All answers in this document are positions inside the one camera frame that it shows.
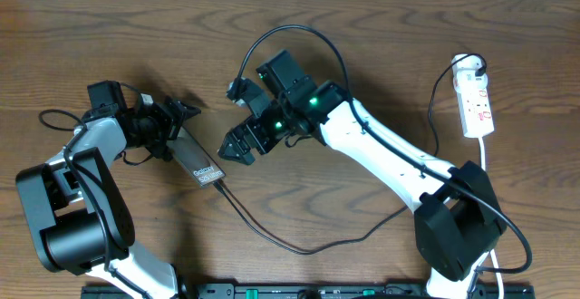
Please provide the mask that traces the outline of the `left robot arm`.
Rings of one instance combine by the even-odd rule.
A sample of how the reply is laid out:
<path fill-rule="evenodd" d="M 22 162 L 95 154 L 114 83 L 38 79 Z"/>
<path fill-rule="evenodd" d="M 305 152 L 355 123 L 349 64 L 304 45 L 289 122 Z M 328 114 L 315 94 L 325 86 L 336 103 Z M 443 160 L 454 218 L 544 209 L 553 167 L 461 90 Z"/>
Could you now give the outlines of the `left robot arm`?
<path fill-rule="evenodd" d="M 200 110 L 171 97 L 156 102 L 143 92 L 130 107 L 123 87 L 116 81 L 89 85 L 91 108 L 75 120 L 72 139 L 45 163 L 17 174 L 35 252 L 51 272 L 99 278 L 132 298 L 196 298 L 197 287 L 173 264 L 137 242 L 110 167 L 136 148 L 172 160 L 169 143 Z"/>

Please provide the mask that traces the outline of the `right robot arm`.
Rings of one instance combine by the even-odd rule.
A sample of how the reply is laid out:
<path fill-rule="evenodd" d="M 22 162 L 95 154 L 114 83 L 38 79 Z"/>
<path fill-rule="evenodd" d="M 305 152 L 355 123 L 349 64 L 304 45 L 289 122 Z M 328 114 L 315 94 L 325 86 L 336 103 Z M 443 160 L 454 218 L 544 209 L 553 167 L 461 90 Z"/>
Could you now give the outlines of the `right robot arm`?
<path fill-rule="evenodd" d="M 355 160 L 412 212 L 415 241 L 430 265 L 429 296 L 466 298 L 475 276 L 507 229 L 487 172 L 468 161 L 457 168 L 378 122 L 335 82 L 317 85 L 281 51 L 257 68 L 259 86 L 239 77 L 227 97 L 251 114 L 225 136 L 218 155 L 250 165 L 283 138 L 300 135 Z"/>

